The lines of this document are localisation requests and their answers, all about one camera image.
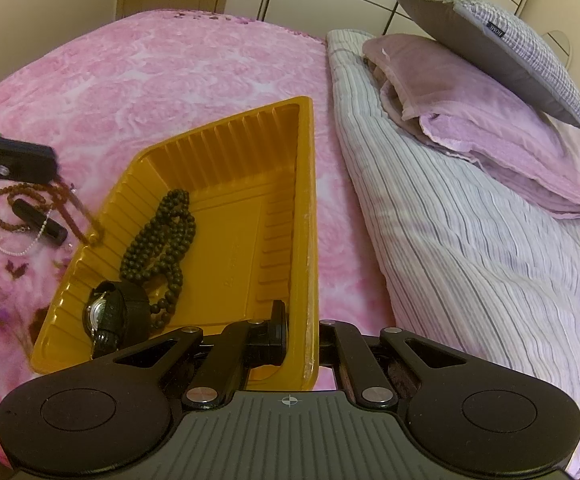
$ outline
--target brown beaded necklace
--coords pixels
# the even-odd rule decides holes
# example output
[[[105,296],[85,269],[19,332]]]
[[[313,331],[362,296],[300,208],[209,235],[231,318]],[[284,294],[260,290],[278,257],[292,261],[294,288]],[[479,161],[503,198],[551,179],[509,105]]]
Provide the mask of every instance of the brown beaded necklace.
[[[41,192],[50,195],[50,200],[48,201]],[[78,238],[84,245],[94,243],[95,241],[100,240],[103,236],[103,226],[94,218],[89,209],[87,209],[83,202],[81,202],[81,200],[71,192],[67,184],[65,184],[60,178],[56,179],[52,184],[14,184],[13,186],[7,186],[0,189],[0,196],[3,195],[7,195],[7,203],[9,203],[10,206],[14,204],[14,200],[17,196],[26,195],[36,201],[34,208],[44,214],[47,214],[51,209],[56,209],[63,217],[70,230],[74,233],[74,236],[76,236],[76,238]],[[76,210],[87,218],[87,221],[92,225],[94,235],[90,236],[89,239],[83,234],[83,232],[81,232],[70,213],[68,213],[65,207],[67,202],[72,203]],[[9,222],[0,219],[0,228],[5,231],[15,232],[26,227],[27,225],[25,223],[10,224]]]

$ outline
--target watch face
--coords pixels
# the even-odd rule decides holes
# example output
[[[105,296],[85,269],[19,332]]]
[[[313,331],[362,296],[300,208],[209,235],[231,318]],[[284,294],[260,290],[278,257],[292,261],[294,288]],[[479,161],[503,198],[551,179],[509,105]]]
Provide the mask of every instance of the watch face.
[[[98,322],[99,319],[101,319],[101,313],[105,308],[105,296],[106,292],[86,306],[85,316],[83,316],[83,324],[87,335],[89,335],[90,338],[94,338],[94,335],[96,334]]]

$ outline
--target cushion tag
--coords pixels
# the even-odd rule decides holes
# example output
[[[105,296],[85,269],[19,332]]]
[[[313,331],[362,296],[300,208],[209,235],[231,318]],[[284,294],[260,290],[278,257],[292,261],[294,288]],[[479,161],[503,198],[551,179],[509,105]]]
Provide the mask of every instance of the cushion tag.
[[[489,30],[491,30],[492,32],[494,32],[499,38],[503,38],[503,35],[505,34],[505,31],[501,30],[494,23],[488,22],[488,24],[486,25],[486,27],[489,28]]]

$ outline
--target pillowcase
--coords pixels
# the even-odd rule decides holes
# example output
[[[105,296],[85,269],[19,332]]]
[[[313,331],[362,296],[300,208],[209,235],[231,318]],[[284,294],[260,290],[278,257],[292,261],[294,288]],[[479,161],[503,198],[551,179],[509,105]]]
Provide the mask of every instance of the pillowcase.
[[[528,24],[486,0],[397,0],[419,27],[526,103],[580,128],[580,93]]]
[[[368,40],[363,53],[403,106],[445,150],[481,167],[558,218],[580,218],[580,130],[560,134],[545,116],[437,41],[409,34]],[[381,102],[391,117],[390,92]]]

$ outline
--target gray cushion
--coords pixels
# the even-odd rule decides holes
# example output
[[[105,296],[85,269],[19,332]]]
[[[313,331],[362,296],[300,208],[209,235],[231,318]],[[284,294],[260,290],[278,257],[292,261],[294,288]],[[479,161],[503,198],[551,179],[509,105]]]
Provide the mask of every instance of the gray cushion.
[[[528,24],[486,0],[397,0],[435,40],[523,101],[580,128],[580,93]]]

